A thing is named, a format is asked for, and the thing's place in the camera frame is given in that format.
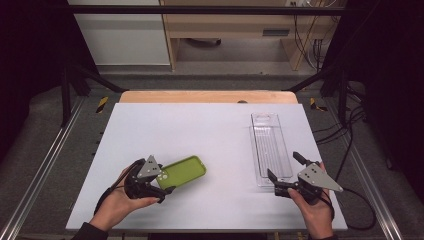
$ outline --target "green phone case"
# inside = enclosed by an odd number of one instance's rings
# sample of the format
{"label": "green phone case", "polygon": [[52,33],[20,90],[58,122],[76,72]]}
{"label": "green phone case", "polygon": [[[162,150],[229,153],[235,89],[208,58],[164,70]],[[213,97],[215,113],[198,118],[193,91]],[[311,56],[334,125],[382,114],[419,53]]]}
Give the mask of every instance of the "green phone case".
{"label": "green phone case", "polygon": [[161,189],[180,187],[206,173],[206,167],[197,156],[191,156],[162,167],[162,172],[156,177]]}

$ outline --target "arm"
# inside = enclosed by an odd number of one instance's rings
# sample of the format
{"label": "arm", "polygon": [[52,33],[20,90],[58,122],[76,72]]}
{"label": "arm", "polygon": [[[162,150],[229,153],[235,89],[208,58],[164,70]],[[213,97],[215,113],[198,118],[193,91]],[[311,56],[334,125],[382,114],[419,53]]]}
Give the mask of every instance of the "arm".
{"label": "arm", "polygon": [[72,238],[73,240],[105,240],[108,237],[107,232],[120,223],[128,214],[159,201],[159,198],[153,197],[130,199],[124,191],[124,182],[125,178],[106,197],[90,222],[82,225],[78,233]]}
{"label": "arm", "polygon": [[[325,170],[324,164],[321,163],[320,167]],[[327,204],[319,201],[315,205],[309,205],[296,190],[289,188],[288,192],[299,207],[312,239],[337,239],[337,236],[334,236],[333,233],[331,210]],[[329,191],[324,189],[324,192],[327,195],[323,193],[321,197],[329,200],[327,197]]]}

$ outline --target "white cabinet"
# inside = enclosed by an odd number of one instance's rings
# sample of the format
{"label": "white cabinet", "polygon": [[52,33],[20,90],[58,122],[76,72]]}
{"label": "white cabinet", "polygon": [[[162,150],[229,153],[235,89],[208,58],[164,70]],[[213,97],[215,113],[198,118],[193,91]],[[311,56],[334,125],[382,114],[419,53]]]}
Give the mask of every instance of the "white cabinet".
{"label": "white cabinet", "polygon": [[[68,0],[70,5],[159,5],[157,0]],[[170,65],[162,16],[75,14],[96,65]]]}

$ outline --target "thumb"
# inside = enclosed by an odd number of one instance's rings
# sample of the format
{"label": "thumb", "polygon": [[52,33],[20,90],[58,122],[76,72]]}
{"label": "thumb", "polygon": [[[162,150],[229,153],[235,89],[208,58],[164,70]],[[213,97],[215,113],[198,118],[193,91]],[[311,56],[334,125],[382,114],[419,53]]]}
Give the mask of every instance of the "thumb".
{"label": "thumb", "polygon": [[135,210],[135,209],[144,208],[152,204],[155,204],[159,200],[160,198],[155,198],[155,197],[139,198],[139,199],[134,199],[132,205]]}
{"label": "thumb", "polygon": [[300,211],[303,213],[304,209],[309,205],[305,199],[302,197],[300,193],[298,193],[293,188],[287,189],[289,192],[290,197],[292,198],[293,202],[296,203],[296,205],[299,207]]}

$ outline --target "power outlet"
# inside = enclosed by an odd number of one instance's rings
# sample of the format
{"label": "power outlet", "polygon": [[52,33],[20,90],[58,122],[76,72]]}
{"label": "power outlet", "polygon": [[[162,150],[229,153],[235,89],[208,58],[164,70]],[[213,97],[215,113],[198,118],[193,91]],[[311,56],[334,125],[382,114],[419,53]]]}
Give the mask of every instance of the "power outlet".
{"label": "power outlet", "polygon": [[287,0],[286,7],[305,7],[308,0]]}

